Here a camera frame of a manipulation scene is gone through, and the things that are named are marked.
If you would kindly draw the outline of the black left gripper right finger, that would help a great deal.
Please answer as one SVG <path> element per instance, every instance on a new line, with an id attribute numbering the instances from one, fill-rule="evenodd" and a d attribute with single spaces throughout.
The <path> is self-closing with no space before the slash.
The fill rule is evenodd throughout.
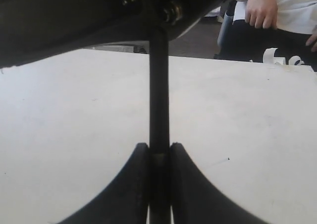
<path id="1" fill-rule="evenodd" d="M 182 144 L 170 146 L 171 206 L 175 224 L 264 224 L 222 194 Z"/>

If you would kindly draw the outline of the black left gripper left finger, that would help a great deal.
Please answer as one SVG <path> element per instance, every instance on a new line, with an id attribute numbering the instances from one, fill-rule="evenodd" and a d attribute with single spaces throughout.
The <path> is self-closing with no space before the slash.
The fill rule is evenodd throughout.
<path id="1" fill-rule="evenodd" d="M 62 224 L 145 224 L 149 204 L 149 147 L 136 145 L 130 158 L 92 201 Z"/>

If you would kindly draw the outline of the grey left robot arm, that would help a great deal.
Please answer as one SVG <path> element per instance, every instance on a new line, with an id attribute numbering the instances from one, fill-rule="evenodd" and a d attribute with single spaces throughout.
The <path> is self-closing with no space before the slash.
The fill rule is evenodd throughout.
<path id="1" fill-rule="evenodd" d="M 260 224 L 169 134 L 168 43 L 230 0 L 0 0 L 0 66 L 99 44 L 150 43 L 150 142 L 66 224 Z"/>

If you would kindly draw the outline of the person's second hand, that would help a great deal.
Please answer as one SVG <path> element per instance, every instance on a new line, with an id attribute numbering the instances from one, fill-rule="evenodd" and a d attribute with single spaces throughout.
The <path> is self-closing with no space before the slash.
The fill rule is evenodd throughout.
<path id="1" fill-rule="evenodd" d="M 312 34 L 306 41 L 306 46 L 317 46 L 317 34 Z"/>

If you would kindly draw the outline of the person's bare hand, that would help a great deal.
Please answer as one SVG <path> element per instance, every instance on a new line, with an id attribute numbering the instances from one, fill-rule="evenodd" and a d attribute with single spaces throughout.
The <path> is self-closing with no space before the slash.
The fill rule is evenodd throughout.
<path id="1" fill-rule="evenodd" d="M 277 28 L 276 0 L 247 0 L 245 22 L 257 29 Z"/>

